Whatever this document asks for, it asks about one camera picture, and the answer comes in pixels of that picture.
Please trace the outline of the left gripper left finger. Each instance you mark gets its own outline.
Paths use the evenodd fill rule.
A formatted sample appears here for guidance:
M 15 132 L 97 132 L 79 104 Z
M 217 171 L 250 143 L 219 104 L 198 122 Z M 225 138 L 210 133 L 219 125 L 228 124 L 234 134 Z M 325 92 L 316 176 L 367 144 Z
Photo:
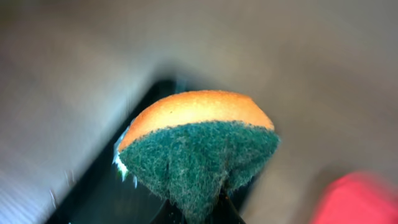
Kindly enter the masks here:
M 159 211 L 154 215 L 150 224 L 186 224 L 187 221 L 176 204 L 166 200 Z

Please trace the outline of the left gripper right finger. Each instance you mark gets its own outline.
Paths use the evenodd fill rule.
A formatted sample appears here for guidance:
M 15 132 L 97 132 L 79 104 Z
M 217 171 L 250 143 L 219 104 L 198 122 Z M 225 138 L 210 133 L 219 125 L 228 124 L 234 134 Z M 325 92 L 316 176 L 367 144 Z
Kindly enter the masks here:
M 217 204 L 206 218 L 207 224 L 245 224 L 241 218 L 239 209 L 242 207 L 246 194 L 238 190 L 229 194 L 227 190 L 221 189 Z

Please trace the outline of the orange green scrub sponge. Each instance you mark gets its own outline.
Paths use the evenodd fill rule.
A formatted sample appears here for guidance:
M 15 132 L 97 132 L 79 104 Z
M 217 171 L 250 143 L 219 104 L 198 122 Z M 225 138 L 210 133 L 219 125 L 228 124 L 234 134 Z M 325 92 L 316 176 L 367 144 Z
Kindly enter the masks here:
M 269 117 L 248 96 L 186 91 L 142 111 L 117 145 L 114 162 L 189 223 L 203 223 L 222 190 L 246 185 L 280 143 Z

